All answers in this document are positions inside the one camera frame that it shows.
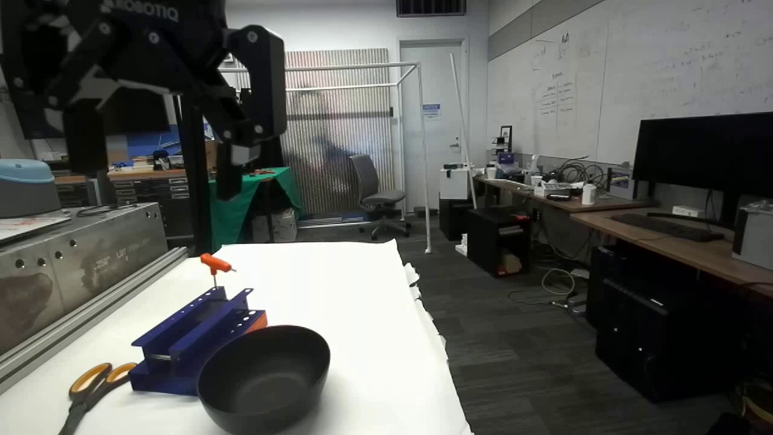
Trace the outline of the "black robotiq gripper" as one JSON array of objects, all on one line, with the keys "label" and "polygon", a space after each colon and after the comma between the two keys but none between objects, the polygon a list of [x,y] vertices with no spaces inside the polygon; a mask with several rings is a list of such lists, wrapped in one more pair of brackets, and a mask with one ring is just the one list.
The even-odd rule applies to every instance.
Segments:
[{"label": "black robotiq gripper", "polygon": [[[246,88],[220,74],[228,53]],[[286,44],[259,23],[232,30],[224,0],[2,0],[2,73],[28,138],[66,132],[92,204],[108,202],[101,115],[194,98],[220,138],[220,198],[287,129]]]}]

